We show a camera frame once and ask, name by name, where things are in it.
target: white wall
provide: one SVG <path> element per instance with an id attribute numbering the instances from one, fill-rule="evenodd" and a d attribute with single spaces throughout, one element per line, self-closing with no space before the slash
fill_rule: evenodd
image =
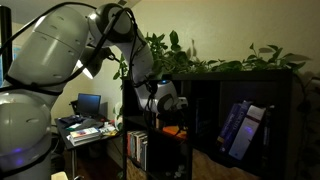
<path id="1" fill-rule="evenodd" d="M 133 9 L 141 31 L 178 32 L 185 48 L 195 42 L 197 56 L 245 59 L 268 44 L 311 58 L 303 71 L 319 72 L 320 13 L 317 0 L 142 0 Z"/>
<path id="2" fill-rule="evenodd" d="M 116 54 L 118 49 L 113 49 L 113 52 Z M 72 108 L 68 104 L 70 101 L 76 100 L 78 93 L 81 92 L 101 95 L 101 102 L 108 103 L 108 109 L 103 109 L 103 111 L 106 111 L 109 119 L 113 119 L 112 108 L 117 102 L 122 101 L 121 81 L 119 79 L 112 79 L 117 69 L 117 62 L 105 60 L 101 71 L 93 80 L 81 74 L 69 82 L 64 89 L 64 93 L 58 98 L 52 109 L 52 117 L 65 117 L 73 114 Z"/>

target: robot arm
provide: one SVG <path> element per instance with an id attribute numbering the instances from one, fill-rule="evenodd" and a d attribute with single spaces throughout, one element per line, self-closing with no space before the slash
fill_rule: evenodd
<path id="1" fill-rule="evenodd" d="M 88 20 L 94 37 L 90 42 L 92 45 L 96 46 L 98 42 L 95 40 L 107 34 L 103 46 L 115 45 L 123 53 L 141 109 L 162 113 L 187 105 L 185 98 L 177 96 L 171 81 L 160 81 L 156 92 L 152 92 L 149 87 L 148 77 L 152 75 L 153 57 L 130 9 L 107 4 L 92 12 Z"/>
<path id="2" fill-rule="evenodd" d="M 150 90 L 153 58 L 128 12 L 108 4 L 86 19 L 62 6 L 37 21 L 0 91 L 0 176 L 5 173 L 5 180 L 35 179 L 35 174 L 50 179 L 50 112 L 88 44 L 96 47 L 92 61 L 103 47 L 121 50 L 141 109 L 162 113 L 187 105 L 170 81 Z"/>

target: computer monitor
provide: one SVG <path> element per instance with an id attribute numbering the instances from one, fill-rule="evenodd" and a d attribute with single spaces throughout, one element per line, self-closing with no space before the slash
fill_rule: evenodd
<path id="1" fill-rule="evenodd" d="M 77 113 L 81 116 L 98 116 L 100 100 L 100 95 L 79 93 L 76 108 Z"/>

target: cabinet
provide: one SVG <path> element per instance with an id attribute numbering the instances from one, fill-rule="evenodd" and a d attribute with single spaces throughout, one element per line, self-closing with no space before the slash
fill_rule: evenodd
<path id="1" fill-rule="evenodd" d="M 248 176 L 262 179 L 286 179 L 287 151 L 291 123 L 291 103 L 293 94 L 293 73 L 290 70 L 215 72 L 206 74 L 166 75 L 177 89 L 178 95 L 186 97 L 189 103 L 184 111 L 187 139 L 169 136 L 155 128 L 156 116 L 144 113 L 138 107 L 137 96 L 129 80 L 123 80 L 124 134 L 130 130 L 146 130 L 148 134 L 146 179 L 175 179 L 169 172 L 185 166 L 185 173 L 179 179 L 195 177 L 196 154 L 204 154 L 210 161 L 225 168 L 239 169 Z M 201 136 L 196 131 L 197 100 L 210 101 L 209 131 Z M 249 100 L 259 105 L 275 106 L 270 122 L 269 153 L 267 165 L 262 165 L 263 128 L 258 129 L 242 160 L 236 160 L 219 151 L 215 142 L 234 102 Z M 123 137 L 123 152 L 127 151 L 127 137 Z M 139 164 L 124 153 L 124 172 L 127 160 L 137 168 Z"/>

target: orange object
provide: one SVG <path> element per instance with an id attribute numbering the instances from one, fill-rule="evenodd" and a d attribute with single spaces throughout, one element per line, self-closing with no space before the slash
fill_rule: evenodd
<path id="1" fill-rule="evenodd" d="M 172 134 L 172 135 L 176 135 L 177 132 L 179 131 L 179 127 L 178 126 L 166 126 L 164 128 L 162 128 L 163 132 Z M 181 130 L 179 132 L 179 134 L 176 135 L 176 137 L 182 138 L 182 139 L 187 139 L 187 132 L 185 130 Z"/>

